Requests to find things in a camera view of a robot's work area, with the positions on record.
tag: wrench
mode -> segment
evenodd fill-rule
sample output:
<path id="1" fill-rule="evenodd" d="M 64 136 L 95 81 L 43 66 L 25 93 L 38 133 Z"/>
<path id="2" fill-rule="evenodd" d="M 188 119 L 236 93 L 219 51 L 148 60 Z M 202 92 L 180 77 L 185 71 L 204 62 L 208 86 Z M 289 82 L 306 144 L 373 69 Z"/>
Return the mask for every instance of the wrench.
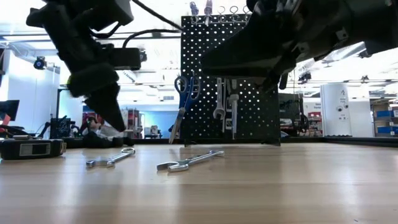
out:
<path id="1" fill-rule="evenodd" d="M 213 116 L 214 119 L 217 119 L 217 116 L 220 115 L 221 119 L 225 118 L 225 110 L 223 108 L 223 80 L 221 78 L 217 78 L 217 107 L 214 110 Z"/>
<path id="2" fill-rule="evenodd" d="M 180 172 L 189 169 L 189 165 L 202 162 L 214 156 L 224 157 L 224 151 L 210 151 L 208 154 L 201 156 L 194 156 L 183 161 L 165 162 L 157 165 L 157 170 L 168 170 L 169 172 Z"/>
<path id="3" fill-rule="evenodd" d="M 238 95 L 238 83 L 236 80 L 231 81 L 231 89 L 230 89 L 230 96 L 229 96 L 229 101 L 231 102 L 232 105 L 232 139 L 235 139 L 236 137 L 236 130 L 238 127 L 238 100 L 239 100 L 239 95 Z"/>
<path id="4" fill-rule="evenodd" d="M 92 161 L 87 161 L 86 166 L 87 168 L 93 168 L 96 166 L 99 167 L 114 167 L 115 163 L 117 161 L 120 161 L 121 159 L 124 159 L 126 157 L 129 157 L 131 155 L 134 155 L 136 153 L 136 150 L 133 148 L 127 148 L 127 149 L 122 149 L 121 153 L 117 156 L 111 157 L 109 159 L 102 159 L 102 160 L 92 160 Z"/>

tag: blue bin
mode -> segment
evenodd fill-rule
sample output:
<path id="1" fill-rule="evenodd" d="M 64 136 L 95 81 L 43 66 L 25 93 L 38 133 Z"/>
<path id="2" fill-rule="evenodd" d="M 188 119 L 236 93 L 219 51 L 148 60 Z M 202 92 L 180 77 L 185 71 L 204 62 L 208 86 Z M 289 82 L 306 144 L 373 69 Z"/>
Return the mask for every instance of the blue bin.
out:
<path id="1" fill-rule="evenodd" d="M 391 130 L 393 130 L 396 134 L 398 134 L 398 127 L 378 127 L 377 132 L 380 134 L 390 134 Z"/>
<path id="2" fill-rule="evenodd" d="M 393 111 L 377 111 L 376 112 L 376 116 L 378 118 L 385 118 L 385 117 L 393 117 L 394 116 L 394 112 Z"/>

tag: blue scissors handle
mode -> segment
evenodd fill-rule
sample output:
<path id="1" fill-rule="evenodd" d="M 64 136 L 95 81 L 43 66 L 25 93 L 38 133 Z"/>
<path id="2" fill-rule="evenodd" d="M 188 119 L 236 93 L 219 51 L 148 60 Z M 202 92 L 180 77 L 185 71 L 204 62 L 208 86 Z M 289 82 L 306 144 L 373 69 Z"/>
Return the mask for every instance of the blue scissors handle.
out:
<path id="1" fill-rule="evenodd" d="M 180 84 L 180 85 L 183 85 L 183 89 L 182 90 L 180 89 L 180 86 L 178 85 L 178 81 L 182 81 L 183 82 L 183 84 Z M 183 76 L 177 77 L 174 80 L 174 87 L 177 90 L 177 92 L 180 94 L 180 105 L 179 106 L 181 108 L 181 107 L 184 106 L 185 100 L 187 99 L 187 90 L 188 90 L 187 89 L 188 88 L 188 80 L 187 80 L 187 78 L 185 78 Z"/>
<path id="2" fill-rule="evenodd" d="M 198 85 L 197 85 L 198 92 L 196 93 L 196 96 L 193 97 L 193 94 L 192 94 L 192 93 L 193 93 L 193 90 L 195 89 L 195 88 L 194 88 L 195 80 L 196 80 L 197 83 L 198 83 Z M 194 102 L 196 102 L 196 101 L 199 100 L 200 92 L 201 92 L 201 82 L 200 82 L 200 79 L 199 79 L 199 78 L 195 78 L 195 77 L 191 77 L 189 94 L 188 94 L 188 97 L 187 97 L 187 102 L 185 103 L 185 109 L 186 109 L 187 111 L 191 108 L 191 106 L 192 106 L 192 104 L 193 104 Z"/>

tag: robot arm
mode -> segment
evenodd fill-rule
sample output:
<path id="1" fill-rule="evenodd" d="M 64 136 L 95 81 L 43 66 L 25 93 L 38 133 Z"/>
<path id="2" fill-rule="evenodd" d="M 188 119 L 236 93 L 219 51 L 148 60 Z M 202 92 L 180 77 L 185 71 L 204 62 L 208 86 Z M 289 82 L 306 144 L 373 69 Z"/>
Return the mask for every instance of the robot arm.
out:
<path id="1" fill-rule="evenodd" d="M 133 20 L 129 0 L 48 0 L 41 9 L 31 9 L 28 26 L 42 27 L 71 72 L 68 89 L 74 97 L 86 96 L 85 103 L 118 131 L 125 126 L 116 97 L 120 87 L 115 70 L 138 70 L 139 49 L 116 49 L 93 37 L 109 37 Z M 95 34 L 117 22 L 109 34 Z"/>
<path id="2" fill-rule="evenodd" d="M 252 16 L 234 37 L 201 59 L 217 77 L 263 78 L 286 86 L 296 63 L 365 42 L 375 54 L 398 47 L 396 0 L 247 0 Z"/>

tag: scissors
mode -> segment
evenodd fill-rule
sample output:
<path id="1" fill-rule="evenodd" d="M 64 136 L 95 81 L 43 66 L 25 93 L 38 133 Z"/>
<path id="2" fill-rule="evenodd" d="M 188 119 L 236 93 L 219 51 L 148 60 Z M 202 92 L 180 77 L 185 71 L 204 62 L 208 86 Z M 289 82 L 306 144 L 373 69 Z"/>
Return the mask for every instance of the scissors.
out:
<path id="1" fill-rule="evenodd" d="M 183 82 L 183 90 L 181 90 L 178 86 L 178 81 Z M 200 95 L 200 80 L 195 77 L 195 72 L 193 72 L 193 75 L 190 79 L 190 85 L 188 86 L 188 80 L 185 77 L 178 76 L 175 81 L 174 81 L 174 86 L 175 89 L 178 91 L 180 94 L 180 109 L 178 111 L 177 119 L 175 120 L 175 123 L 173 125 L 172 133 L 169 139 L 169 144 L 172 144 L 175 138 L 175 135 L 178 131 L 180 131 L 180 125 L 182 122 L 182 119 L 184 117 L 184 114 L 186 111 L 191 109 L 191 106 L 193 103 L 197 102 L 199 100 L 199 95 Z M 193 89 L 197 86 L 198 91 L 195 92 L 197 95 L 196 97 L 193 97 Z"/>

